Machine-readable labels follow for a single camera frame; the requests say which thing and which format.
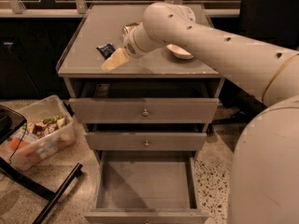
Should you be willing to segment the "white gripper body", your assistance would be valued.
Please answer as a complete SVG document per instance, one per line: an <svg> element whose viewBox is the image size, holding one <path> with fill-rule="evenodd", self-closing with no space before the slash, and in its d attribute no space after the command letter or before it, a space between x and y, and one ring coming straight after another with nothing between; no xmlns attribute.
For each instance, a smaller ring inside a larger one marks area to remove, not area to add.
<svg viewBox="0 0 299 224"><path fill-rule="evenodd" d="M137 45L135 41L135 35L139 32L139 28L135 27L129 31L123 38L123 46L126 49L128 55L132 58L141 58L146 53Z"/></svg>

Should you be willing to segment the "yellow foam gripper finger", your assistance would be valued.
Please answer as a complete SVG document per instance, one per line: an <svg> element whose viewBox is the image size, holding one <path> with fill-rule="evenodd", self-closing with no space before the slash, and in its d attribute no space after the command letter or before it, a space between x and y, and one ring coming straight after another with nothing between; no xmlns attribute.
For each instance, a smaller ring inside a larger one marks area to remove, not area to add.
<svg viewBox="0 0 299 224"><path fill-rule="evenodd" d="M129 55L124 48L116 49L112 55L102 64L104 71L112 71L129 61Z"/></svg>

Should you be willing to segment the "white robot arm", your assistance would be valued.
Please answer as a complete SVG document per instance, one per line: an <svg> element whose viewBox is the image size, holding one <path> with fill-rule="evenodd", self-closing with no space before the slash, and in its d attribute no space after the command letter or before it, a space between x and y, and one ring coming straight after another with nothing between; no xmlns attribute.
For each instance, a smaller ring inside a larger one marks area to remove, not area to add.
<svg viewBox="0 0 299 224"><path fill-rule="evenodd" d="M168 44L186 49L266 106L235 146L229 223L299 224L297 51L195 23L181 6L154 3L103 67L110 71Z"/></svg>

